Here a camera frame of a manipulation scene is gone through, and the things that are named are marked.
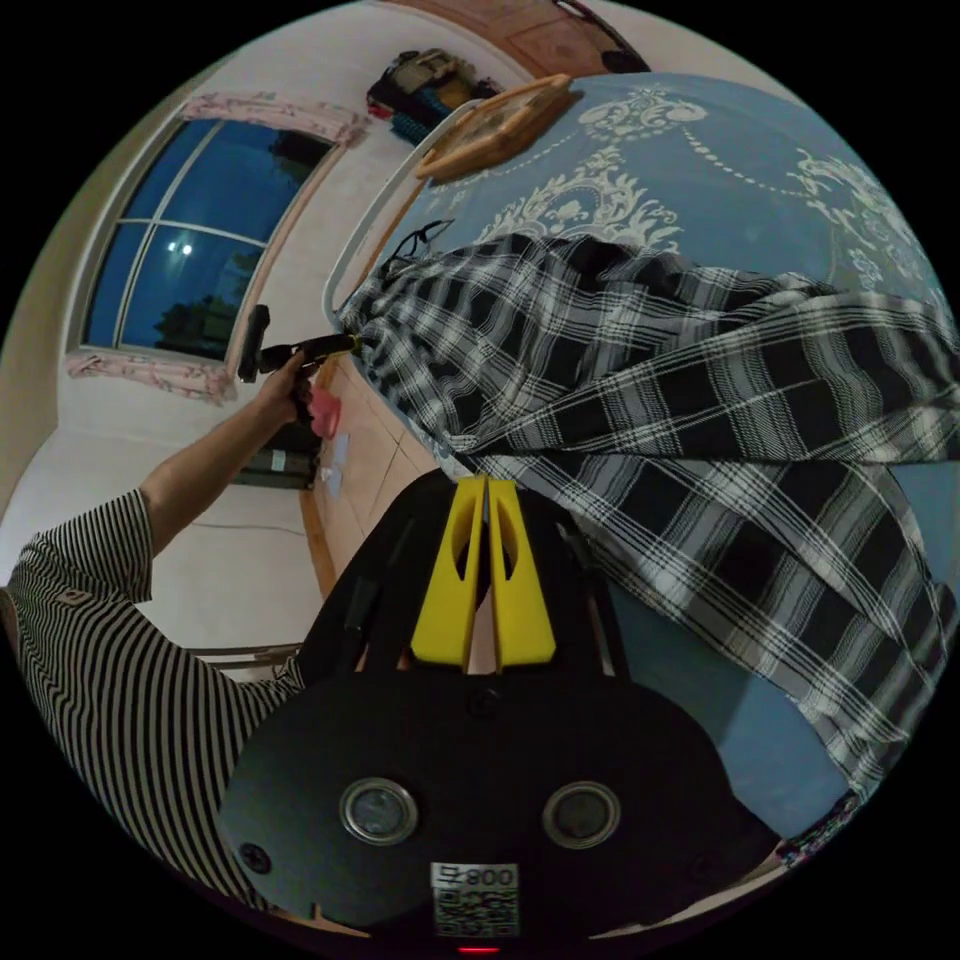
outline striped shirt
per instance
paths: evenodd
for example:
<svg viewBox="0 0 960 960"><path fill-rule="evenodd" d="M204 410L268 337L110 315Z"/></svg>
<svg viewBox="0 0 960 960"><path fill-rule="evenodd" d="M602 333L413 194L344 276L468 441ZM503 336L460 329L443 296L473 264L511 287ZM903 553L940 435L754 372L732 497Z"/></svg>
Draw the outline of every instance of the striped shirt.
<svg viewBox="0 0 960 960"><path fill-rule="evenodd" d="M47 729L137 843L191 879L259 910L217 828L240 751L302 689L237 683L171 643L135 606L151 599L152 531L138 490L38 534L6 594L20 671Z"/></svg>

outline window frame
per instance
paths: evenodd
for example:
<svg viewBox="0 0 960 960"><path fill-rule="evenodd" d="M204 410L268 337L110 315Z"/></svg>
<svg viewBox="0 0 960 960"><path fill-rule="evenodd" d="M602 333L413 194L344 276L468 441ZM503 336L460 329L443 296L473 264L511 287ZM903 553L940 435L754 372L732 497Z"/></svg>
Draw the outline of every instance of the window frame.
<svg viewBox="0 0 960 960"><path fill-rule="evenodd" d="M122 343L123 325L121 325L120 320L123 318L123 322L125 324L125 313L129 303L130 295L143 265L144 255L149 247L151 239L156 233L157 228L160 226L178 226L196 229L199 226L195 224L182 224L179 222L174 223L173 221L165 221L162 217L162 213L169 204L174 192L189 172L194 161L200 156L213 137L216 136L217 132L224 126L225 123L229 121L218 120L213 128L203 137L200 143L197 144L187 159L183 162L180 170L177 172L176 177L174 177L170 186L164 193L163 198L158 204L157 210L160 213L159 217L155 213L154 217L150 219L144 217L134 217L130 218L129 220L123 219L123 211L135 196L137 190L140 188L144 179L149 174L154 163L172 143L174 138L180 132L181 128L189 122L189 120L182 119L179 116L178 111L163 124L160 130L158 130L157 134L146 145L133 164L131 164L130 168L123 177L122 183L119 185L118 189L114 191L113 197L102 211L100 220L93 231L86 256L84 257L83 265L78 272L78 277L76 280L73 302L68 317L68 331L65 344L67 353L97 353L118 357L145 356L151 359L155 358L157 360L169 360L174 363L202 364L204 366L217 367L222 366L226 367L230 372L235 372L234 368L236 367L239 359L238 344L242 341L242 338L246 333L246 317L250 311L251 301L259 296L267 274L269 273L270 268L273 266L273 262L275 261L276 255L279 252L279 248L289 235L293 224L300 216L300 213L303 211L307 202L313 196L317 187L319 187L321 181L330 171L330 168L337 162L345 150L345 148L339 144L323 140L320 137L316 138L321 140L323 143L326 143L329 149L317 164L310 176L308 176L307 179L300 185L300 189L287 205L286 210L277 221L273 231L270 234L270 237L265 243L252 240L249 237L241 237L237 234L230 233L229 231L203 227L203 229L208 233L215 234L217 236L233 237L237 240L243 241L244 243L249 243L252 246L260 247L262 251L260 259L257 261L256 269L250 278L250 283L247 285L247 290L244 293L243 300L240 303L237 319L234 322L233 331L231 333L230 341L227 345L226 354L222 361L214 361L207 357L198 357L173 350L159 350L155 347L124 346ZM115 333L119 331L119 337L115 336L114 346L99 347L95 344L84 343L84 330L87 324L90 308L93 304L97 281L99 280L100 274L105 265L107 254L110 250L110 244L113 240L115 232L122 225L122 223L143 224L146 226L146 230L144 231L144 235L140 241L140 246L137 250L132 268L127 276L127 282L124 286L123 297L121 298L119 312L117 315L117 322L114 326Z"/></svg>

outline person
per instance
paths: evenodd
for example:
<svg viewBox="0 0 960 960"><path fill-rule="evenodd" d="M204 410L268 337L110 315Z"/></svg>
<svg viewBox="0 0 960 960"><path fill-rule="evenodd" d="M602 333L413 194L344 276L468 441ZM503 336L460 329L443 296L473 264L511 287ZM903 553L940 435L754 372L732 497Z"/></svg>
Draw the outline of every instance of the person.
<svg viewBox="0 0 960 960"><path fill-rule="evenodd" d="M319 668L324 631L311 631L274 679L240 683L168 640L136 604L151 599L154 558L296 419L302 363L297 354L137 489L35 536L0 589L3 632L30 698L97 801L195 889L268 913L278 911L248 883L217 814L243 744ZM442 474L422 481L449 483ZM398 667L407 666L405 655ZM355 933L319 912L313 923Z"/></svg>

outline wooden door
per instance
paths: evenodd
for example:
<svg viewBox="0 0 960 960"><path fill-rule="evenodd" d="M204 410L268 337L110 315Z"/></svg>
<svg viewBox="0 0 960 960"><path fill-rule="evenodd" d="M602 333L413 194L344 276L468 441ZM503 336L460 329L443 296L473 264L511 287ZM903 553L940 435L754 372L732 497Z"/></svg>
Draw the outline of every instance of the wooden door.
<svg viewBox="0 0 960 960"><path fill-rule="evenodd" d="M502 50L535 78L605 74L600 54L616 47L552 0L390 0L443 17ZM424 31L424 46L429 31Z"/></svg>

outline pink curtain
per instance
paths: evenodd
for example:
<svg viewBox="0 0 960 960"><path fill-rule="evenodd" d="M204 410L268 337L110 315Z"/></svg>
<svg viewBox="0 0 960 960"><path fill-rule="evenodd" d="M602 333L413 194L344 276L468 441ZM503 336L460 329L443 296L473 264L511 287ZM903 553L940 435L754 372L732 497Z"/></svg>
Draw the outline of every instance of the pink curtain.
<svg viewBox="0 0 960 960"><path fill-rule="evenodd" d="M66 367L71 377L122 377L217 407L237 399L225 367L94 352L69 355Z"/></svg>
<svg viewBox="0 0 960 960"><path fill-rule="evenodd" d="M350 146L369 124L362 114L320 100L287 99L276 93L204 93L180 111L186 120L240 120L277 130L313 134Z"/></svg>

